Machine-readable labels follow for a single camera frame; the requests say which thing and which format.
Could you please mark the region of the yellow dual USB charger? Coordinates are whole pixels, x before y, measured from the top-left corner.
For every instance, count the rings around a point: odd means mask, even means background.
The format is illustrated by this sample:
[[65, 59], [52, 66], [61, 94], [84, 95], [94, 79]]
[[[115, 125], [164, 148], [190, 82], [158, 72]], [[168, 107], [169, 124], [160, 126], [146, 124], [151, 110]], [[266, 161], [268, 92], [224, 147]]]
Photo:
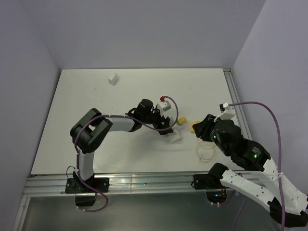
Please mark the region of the yellow dual USB charger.
[[183, 126], [183, 125], [186, 124], [187, 122], [188, 122], [187, 118], [185, 118], [185, 117], [180, 117], [180, 118], [178, 118], [178, 120], [177, 120], [177, 125]]

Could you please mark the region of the small yellow charger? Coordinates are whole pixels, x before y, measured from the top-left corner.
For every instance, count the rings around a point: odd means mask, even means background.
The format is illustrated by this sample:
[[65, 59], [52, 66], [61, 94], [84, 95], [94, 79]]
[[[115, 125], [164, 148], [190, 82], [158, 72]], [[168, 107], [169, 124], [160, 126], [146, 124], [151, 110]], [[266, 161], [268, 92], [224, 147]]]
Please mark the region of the small yellow charger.
[[194, 130], [193, 126], [194, 126], [195, 124], [198, 124], [199, 122], [200, 122], [200, 121], [195, 121], [195, 122], [192, 122], [192, 123], [189, 124], [190, 133], [195, 133], [195, 130]]

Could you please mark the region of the white cube socket adapter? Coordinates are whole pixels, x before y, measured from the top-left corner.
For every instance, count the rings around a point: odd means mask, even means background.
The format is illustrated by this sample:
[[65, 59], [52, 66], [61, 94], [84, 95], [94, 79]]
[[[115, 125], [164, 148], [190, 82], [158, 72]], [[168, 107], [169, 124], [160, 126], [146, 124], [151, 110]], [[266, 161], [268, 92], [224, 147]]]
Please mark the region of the white cube socket adapter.
[[159, 110], [160, 114], [163, 114], [165, 111], [171, 109], [171, 104], [169, 101], [160, 101], [156, 105], [157, 109]]

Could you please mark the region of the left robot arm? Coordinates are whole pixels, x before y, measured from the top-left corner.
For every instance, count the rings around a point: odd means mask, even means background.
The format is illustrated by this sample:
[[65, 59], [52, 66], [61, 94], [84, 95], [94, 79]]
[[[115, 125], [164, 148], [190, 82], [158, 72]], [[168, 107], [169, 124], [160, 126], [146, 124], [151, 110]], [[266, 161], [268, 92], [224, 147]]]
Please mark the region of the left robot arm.
[[173, 133], [170, 117], [164, 112], [171, 109], [171, 98], [162, 96], [154, 106], [148, 99], [142, 99], [137, 107], [124, 115], [104, 115], [98, 109], [90, 109], [70, 130], [70, 136], [77, 152], [77, 168], [73, 178], [82, 192], [89, 192], [94, 186], [94, 153], [109, 132], [135, 132], [143, 126], [160, 135]]

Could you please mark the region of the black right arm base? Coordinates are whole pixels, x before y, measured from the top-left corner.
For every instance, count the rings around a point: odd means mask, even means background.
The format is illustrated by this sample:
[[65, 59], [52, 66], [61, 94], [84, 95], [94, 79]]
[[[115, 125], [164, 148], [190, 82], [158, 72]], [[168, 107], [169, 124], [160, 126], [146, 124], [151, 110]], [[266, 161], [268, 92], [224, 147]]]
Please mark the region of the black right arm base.
[[219, 178], [210, 174], [195, 174], [191, 186], [196, 190], [221, 189], [222, 184]]

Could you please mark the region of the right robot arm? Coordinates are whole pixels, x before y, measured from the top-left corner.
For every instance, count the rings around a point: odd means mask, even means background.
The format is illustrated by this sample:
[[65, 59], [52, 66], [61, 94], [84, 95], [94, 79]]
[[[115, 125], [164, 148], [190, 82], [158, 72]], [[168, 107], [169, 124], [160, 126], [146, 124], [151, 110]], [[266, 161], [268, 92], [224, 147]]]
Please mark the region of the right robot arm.
[[215, 119], [211, 114], [192, 128], [198, 138], [212, 141], [233, 163], [263, 183], [263, 186], [257, 185], [227, 166], [215, 163], [203, 179], [194, 178], [197, 189], [202, 185], [232, 188], [262, 205], [279, 224], [288, 228], [307, 225], [308, 196], [278, 172], [274, 160], [261, 144], [244, 138], [232, 120]]

